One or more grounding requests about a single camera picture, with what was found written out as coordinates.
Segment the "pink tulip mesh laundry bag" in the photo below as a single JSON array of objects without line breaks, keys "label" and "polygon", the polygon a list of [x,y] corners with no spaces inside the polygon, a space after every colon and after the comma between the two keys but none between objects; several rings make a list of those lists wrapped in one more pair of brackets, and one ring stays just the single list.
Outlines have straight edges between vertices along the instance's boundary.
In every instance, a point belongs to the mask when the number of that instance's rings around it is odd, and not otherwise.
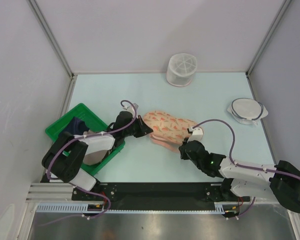
[{"label": "pink tulip mesh laundry bag", "polygon": [[150,140],[174,153],[178,153],[183,140],[190,137],[188,128],[197,125],[195,121],[160,110],[147,112],[142,119],[153,130],[148,135]]}]

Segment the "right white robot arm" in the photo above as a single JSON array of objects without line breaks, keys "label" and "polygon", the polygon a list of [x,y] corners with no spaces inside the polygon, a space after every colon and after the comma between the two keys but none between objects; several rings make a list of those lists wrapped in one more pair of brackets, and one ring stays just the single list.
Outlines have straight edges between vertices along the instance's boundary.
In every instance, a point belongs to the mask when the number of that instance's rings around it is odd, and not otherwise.
[{"label": "right white robot arm", "polygon": [[263,198],[300,214],[300,170],[290,162],[248,164],[208,152],[197,140],[185,140],[178,149],[182,160],[190,160],[209,177],[223,179],[220,194],[225,200],[237,196]]}]

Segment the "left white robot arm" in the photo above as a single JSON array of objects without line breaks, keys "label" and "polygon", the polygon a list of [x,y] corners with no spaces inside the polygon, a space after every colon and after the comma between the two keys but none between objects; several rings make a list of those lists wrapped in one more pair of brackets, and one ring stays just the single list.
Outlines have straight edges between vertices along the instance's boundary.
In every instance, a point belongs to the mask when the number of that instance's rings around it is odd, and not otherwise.
[{"label": "left white robot arm", "polygon": [[144,137],[153,132],[141,116],[121,111],[105,131],[73,135],[63,132],[42,159],[46,174],[83,189],[90,200],[100,196],[99,181],[81,168],[84,158],[96,153],[100,160],[117,149],[126,137]]}]

